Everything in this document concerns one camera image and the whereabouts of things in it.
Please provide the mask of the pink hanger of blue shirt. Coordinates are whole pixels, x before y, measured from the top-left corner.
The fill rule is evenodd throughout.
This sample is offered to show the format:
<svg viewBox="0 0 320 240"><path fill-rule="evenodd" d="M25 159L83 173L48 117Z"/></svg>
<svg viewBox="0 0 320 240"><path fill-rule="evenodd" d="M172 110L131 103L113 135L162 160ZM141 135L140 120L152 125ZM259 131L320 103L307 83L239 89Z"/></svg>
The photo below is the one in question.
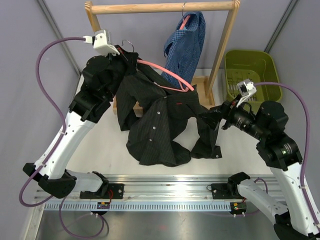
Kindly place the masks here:
<svg viewBox="0 0 320 240"><path fill-rule="evenodd" d="M184 9L185 9L185 6L187 4L187 1L185 1L182 5L182 8L181 8L181 16L182 16L182 22L181 22L181 25L179 27L179 30L184 30L186 28L186 24L188 23L189 19L190 19L190 15L187 14L186 16L184 15Z"/></svg>

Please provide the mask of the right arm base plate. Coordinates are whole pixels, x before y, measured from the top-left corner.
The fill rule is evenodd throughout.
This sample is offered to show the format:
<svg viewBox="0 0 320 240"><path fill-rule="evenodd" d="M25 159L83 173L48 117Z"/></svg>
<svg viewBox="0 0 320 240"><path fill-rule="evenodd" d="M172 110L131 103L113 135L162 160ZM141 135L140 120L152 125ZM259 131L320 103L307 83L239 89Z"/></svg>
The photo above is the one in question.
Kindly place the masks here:
<svg viewBox="0 0 320 240"><path fill-rule="evenodd" d="M211 185L212 197L215 200L242 200L241 196L234 185L228 183L212 183Z"/></svg>

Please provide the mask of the pink hanger of black shirt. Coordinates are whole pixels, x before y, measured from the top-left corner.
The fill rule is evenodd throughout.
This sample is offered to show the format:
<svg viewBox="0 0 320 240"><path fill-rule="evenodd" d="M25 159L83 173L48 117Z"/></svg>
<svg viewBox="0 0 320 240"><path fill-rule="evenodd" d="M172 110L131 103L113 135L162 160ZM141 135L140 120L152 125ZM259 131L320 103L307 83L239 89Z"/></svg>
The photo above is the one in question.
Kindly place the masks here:
<svg viewBox="0 0 320 240"><path fill-rule="evenodd" d="M182 92L182 93L186 93L188 91L194 91L195 89L187 82L185 81L183 78L181 78L179 75L169 71L168 69L159 66L155 63L149 62L149 61L145 61L142 59L137 58L136 62L138 64L143 64L143 65L147 65L150 67L154 67L158 70L161 70L163 73L166 73L167 75L170 75L171 77L173 77L174 79L176 79L179 82L179 88L173 88L173 87L168 87L168 86L162 86L159 85L157 82L153 82L153 84L155 84L156 86L166 89L166 90L171 90L171 91L176 91L176 92Z"/></svg>

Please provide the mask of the blue checkered shirt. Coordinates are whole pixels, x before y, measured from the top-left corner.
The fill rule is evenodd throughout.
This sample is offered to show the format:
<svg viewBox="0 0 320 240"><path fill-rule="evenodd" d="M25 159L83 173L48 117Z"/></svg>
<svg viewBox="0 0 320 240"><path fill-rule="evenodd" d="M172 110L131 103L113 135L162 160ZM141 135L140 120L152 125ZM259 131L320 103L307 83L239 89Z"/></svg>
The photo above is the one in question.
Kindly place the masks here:
<svg viewBox="0 0 320 240"><path fill-rule="evenodd" d="M187 15L190 15L190 19L185 29L179 30L181 19L176 30L165 42L163 54L166 57L164 68L190 84L203 50L206 21L201 11L187 12L185 16Z"/></svg>

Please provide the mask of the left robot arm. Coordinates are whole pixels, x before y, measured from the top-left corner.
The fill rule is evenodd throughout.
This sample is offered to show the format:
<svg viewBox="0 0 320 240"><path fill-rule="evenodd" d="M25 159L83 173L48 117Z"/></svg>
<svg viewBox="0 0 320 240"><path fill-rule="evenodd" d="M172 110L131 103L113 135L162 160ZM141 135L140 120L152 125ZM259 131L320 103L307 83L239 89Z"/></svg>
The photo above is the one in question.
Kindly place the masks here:
<svg viewBox="0 0 320 240"><path fill-rule="evenodd" d="M97 199L108 194L108 179L97 171L67 170L75 150L111 106L120 83L137 69L138 53L117 45L117 54L98 55L87 61L83 84L62 117L62 127L43 155L26 163L23 171L46 193L63 199L71 192L87 192Z"/></svg>

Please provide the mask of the green plastic basket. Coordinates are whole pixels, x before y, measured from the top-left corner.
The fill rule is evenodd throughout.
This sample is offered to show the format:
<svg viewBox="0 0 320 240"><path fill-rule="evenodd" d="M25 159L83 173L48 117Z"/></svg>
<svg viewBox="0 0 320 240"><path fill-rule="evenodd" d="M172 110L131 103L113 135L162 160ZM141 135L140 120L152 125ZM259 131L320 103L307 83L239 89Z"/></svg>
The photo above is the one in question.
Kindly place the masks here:
<svg viewBox="0 0 320 240"><path fill-rule="evenodd" d="M272 57L263 51L234 49L225 54L224 75L226 99L232 100L239 93L237 84L246 79L256 83L278 83L279 77ZM249 99L254 107L259 107L264 101L280 102L282 89L277 85L257 87L257 92Z"/></svg>

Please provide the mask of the wooden clothes rack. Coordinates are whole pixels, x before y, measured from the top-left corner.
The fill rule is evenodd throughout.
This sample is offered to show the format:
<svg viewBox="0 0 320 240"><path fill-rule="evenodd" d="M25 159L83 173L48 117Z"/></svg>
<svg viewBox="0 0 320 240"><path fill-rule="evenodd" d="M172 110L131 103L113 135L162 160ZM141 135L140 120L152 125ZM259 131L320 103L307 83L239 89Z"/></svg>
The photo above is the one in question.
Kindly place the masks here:
<svg viewBox="0 0 320 240"><path fill-rule="evenodd" d="M166 13L182 11L228 11L223 27L219 45L213 61L209 76L195 76L192 83L196 84L199 102L206 108L215 105L213 86L223 59L229 37L231 35L241 2L239 0L211 1L211 2L188 2L188 3L147 3L147 4L114 4L94 5L91 1L84 3L84 9L88 16L91 28L94 32L100 31L101 27L97 15L111 14L139 14L139 13Z"/></svg>

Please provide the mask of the aluminium mounting rail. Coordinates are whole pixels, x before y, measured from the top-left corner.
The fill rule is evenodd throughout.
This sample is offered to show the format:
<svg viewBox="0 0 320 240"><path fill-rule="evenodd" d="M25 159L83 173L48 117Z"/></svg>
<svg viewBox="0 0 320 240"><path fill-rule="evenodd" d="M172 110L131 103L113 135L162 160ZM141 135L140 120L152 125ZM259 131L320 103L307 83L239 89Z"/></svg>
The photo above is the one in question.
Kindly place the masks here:
<svg viewBox="0 0 320 240"><path fill-rule="evenodd" d="M125 175L108 174L110 183L124 184L125 202L212 201L211 184L227 182L230 174Z"/></svg>

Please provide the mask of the black pinstriped shirt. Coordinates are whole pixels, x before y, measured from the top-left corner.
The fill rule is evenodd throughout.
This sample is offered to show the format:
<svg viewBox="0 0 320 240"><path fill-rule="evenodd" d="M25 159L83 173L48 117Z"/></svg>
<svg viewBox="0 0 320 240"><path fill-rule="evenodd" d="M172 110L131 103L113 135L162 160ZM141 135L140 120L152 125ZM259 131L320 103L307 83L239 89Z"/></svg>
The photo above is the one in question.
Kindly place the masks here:
<svg viewBox="0 0 320 240"><path fill-rule="evenodd" d="M219 159L218 127L210 128L199 115L207 112L198 92L171 90L172 85L150 66L137 63L115 95L121 131L128 131L127 150L140 165L177 167L194 159ZM191 150L175 141L190 118L199 138Z"/></svg>

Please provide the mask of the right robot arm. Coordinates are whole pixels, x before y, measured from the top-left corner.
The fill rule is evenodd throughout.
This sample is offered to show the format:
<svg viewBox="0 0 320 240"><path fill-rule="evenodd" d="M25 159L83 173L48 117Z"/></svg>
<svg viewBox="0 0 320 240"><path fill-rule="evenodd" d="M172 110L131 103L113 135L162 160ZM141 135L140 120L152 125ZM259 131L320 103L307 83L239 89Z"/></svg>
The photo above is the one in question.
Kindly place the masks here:
<svg viewBox="0 0 320 240"><path fill-rule="evenodd" d="M285 199L282 204L262 190L244 172L228 178L227 193L232 198L249 200L273 224L280 240L316 240L320 227L313 219L300 182L303 158L296 142L285 133L289 120L279 102L263 102L257 114L245 111L235 102L225 101L199 117L216 129L225 120L223 130L234 126L258 140L258 155L270 168Z"/></svg>

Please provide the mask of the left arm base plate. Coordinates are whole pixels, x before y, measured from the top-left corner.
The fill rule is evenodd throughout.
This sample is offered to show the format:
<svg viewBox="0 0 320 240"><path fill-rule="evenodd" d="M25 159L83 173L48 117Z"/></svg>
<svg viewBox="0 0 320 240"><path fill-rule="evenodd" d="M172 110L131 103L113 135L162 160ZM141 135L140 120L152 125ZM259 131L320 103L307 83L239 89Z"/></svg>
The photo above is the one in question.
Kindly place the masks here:
<svg viewBox="0 0 320 240"><path fill-rule="evenodd" d="M98 196L97 193L90 191L82 191L79 195L80 199L109 199L122 200L124 195L125 185L123 183L109 183L107 192L104 195Z"/></svg>

